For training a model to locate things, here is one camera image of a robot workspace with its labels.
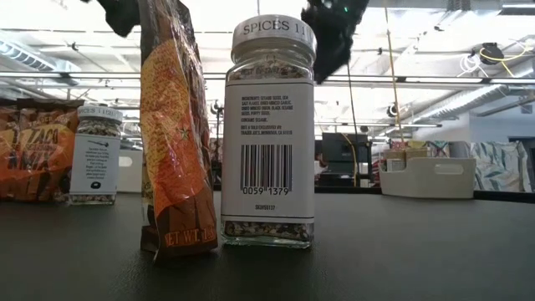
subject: dark table surface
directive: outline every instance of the dark table surface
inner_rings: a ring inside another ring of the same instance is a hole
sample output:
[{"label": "dark table surface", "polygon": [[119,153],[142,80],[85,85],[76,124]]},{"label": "dark table surface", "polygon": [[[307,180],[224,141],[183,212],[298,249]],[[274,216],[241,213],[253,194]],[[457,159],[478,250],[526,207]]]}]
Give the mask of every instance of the dark table surface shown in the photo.
[{"label": "dark table surface", "polygon": [[0,203],[0,300],[535,300],[535,205],[315,197],[310,250],[219,247],[168,268],[140,251],[138,195]]}]

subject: barcode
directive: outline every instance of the barcode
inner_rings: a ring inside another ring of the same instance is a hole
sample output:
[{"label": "barcode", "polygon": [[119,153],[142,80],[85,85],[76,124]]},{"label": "barcode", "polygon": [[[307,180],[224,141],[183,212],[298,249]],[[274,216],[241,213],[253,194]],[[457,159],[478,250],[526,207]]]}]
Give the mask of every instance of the barcode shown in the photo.
[{"label": "barcode", "polygon": [[247,187],[292,190],[291,145],[242,145],[240,189]]}]

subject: glass jar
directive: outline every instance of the glass jar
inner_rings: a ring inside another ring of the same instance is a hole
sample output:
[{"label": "glass jar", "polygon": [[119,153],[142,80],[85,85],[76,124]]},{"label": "glass jar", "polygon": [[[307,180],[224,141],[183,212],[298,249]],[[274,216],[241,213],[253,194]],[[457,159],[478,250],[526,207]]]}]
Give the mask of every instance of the glass jar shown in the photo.
[{"label": "glass jar", "polygon": [[72,205],[113,205],[119,176],[123,115],[104,106],[78,109],[70,187]]},{"label": "glass jar", "polygon": [[225,243],[313,241],[313,30],[263,15],[233,34],[223,135]]}]

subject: yellow cable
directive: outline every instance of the yellow cable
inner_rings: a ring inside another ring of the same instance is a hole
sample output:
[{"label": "yellow cable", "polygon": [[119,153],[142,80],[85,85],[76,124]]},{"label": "yellow cable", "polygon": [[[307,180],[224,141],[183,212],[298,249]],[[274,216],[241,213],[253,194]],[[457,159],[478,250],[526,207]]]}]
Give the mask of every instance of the yellow cable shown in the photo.
[{"label": "yellow cable", "polygon": [[405,140],[403,138],[403,128],[401,127],[400,122],[400,106],[398,105],[398,91],[397,91],[397,84],[395,82],[395,72],[394,72],[394,55],[392,54],[392,41],[390,39],[390,28],[388,25],[388,8],[386,7],[386,0],[385,0],[385,18],[386,18],[386,37],[388,39],[388,49],[390,53],[390,69],[392,70],[392,85],[394,86],[394,106],[395,106],[395,123],[400,128],[400,135],[401,135],[401,144],[405,145]]},{"label": "yellow cable", "polygon": [[507,67],[507,65],[505,64],[505,62],[502,62],[502,65],[503,65],[503,68],[505,68],[505,70],[509,73],[509,75],[511,75],[511,77],[516,77],[515,74],[513,74],[511,72],[511,70]]},{"label": "yellow cable", "polygon": [[507,59],[498,59],[498,58],[493,58],[493,57],[490,57],[490,56],[488,56],[488,55],[483,54],[483,50],[485,50],[485,49],[484,49],[484,48],[481,48],[481,49],[479,50],[479,55],[481,55],[481,56],[482,56],[483,58],[485,58],[485,59],[491,59],[491,60],[495,60],[495,61],[497,61],[497,62],[508,62],[508,61],[512,61],[512,60],[514,60],[514,59],[518,59],[518,58],[521,58],[521,57],[522,57],[524,54],[526,54],[526,52],[527,52],[527,48],[524,47],[522,53],[519,54],[519,55],[515,55],[515,56],[513,56],[513,57],[511,57],[511,58],[507,58]]},{"label": "yellow cable", "polygon": [[353,151],[353,187],[356,187],[357,186],[357,164],[359,164],[357,162],[357,153],[354,151],[353,143],[351,143],[351,140],[349,140],[348,136],[344,133],[340,133],[340,134],[342,134],[342,136],[349,142],[349,145],[351,145],[351,150]]}]

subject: taco chip bag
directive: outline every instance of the taco chip bag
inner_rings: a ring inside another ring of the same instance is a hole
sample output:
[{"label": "taco chip bag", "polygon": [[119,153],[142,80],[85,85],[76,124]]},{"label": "taco chip bag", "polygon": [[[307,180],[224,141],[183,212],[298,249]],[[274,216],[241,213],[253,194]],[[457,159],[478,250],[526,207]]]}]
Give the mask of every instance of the taco chip bag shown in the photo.
[{"label": "taco chip bag", "polygon": [[153,193],[144,205],[141,248],[157,249],[158,263],[217,247],[217,225],[204,79],[189,10],[178,0],[139,5],[140,121]]},{"label": "taco chip bag", "polygon": [[18,110],[13,100],[0,99],[0,200],[12,200],[18,143]]},{"label": "taco chip bag", "polygon": [[63,202],[69,197],[77,108],[83,100],[19,99],[14,198]]}]

